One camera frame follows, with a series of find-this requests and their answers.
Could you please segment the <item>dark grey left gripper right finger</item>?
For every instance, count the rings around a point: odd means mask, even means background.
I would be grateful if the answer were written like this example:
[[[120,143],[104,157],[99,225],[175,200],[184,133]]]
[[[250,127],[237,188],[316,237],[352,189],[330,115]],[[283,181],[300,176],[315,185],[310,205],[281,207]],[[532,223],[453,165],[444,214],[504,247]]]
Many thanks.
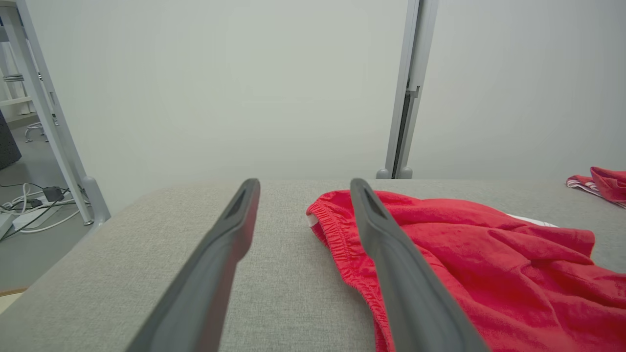
[[[374,261],[399,352],[487,352],[489,348],[366,180],[350,192],[358,234]]]

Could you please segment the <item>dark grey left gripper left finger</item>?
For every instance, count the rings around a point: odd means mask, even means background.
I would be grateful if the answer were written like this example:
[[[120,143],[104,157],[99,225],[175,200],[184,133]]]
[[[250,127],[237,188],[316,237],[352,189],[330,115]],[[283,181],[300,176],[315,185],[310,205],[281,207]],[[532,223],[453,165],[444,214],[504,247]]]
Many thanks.
[[[252,245],[260,181],[246,179],[183,265],[129,352],[216,352],[237,263]]]

